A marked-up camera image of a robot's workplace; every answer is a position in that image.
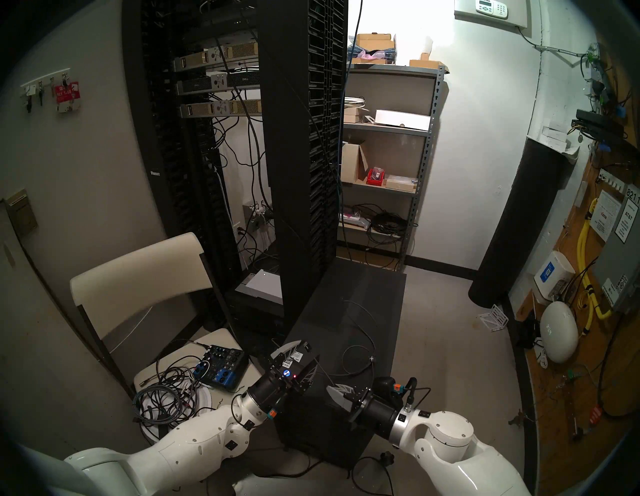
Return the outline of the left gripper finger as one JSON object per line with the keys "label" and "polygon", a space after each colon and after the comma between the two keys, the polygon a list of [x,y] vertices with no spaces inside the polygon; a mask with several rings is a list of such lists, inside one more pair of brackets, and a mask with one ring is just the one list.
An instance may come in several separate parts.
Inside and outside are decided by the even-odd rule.
{"label": "left gripper finger", "polygon": [[305,365],[298,373],[298,393],[304,394],[312,386],[319,365],[319,356],[306,356]]}
{"label": "left gripper finger", "polygon": [[271,362],[305,362],[311,352],[311,344],[306,340],[295,340],[281,345],[271,353]]}

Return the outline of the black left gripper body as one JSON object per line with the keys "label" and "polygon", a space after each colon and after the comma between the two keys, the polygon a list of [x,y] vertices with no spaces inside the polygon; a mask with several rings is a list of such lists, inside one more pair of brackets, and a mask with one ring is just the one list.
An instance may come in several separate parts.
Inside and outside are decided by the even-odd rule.
{"label": "black left gripper body", "polygon": [[290,365],[285,361],[271,360],[265,373],[248,387],[248,396],[253,399],[264,414],[277,410],[291,395],[303,393],[304,368],[300,362],[292,360]]}

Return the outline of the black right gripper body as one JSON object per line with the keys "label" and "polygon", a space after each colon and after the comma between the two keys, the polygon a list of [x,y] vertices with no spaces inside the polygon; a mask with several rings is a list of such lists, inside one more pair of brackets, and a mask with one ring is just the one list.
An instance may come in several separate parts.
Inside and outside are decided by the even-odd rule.
{"label": "black right gripper body", "polygon": [[380,437],[389,437],[399,413],[404,408],[403,393],[394,391],[376,394],[372,389],[364,389],[356,395],[349,413],[349,423],[352,428],[365,428]]}

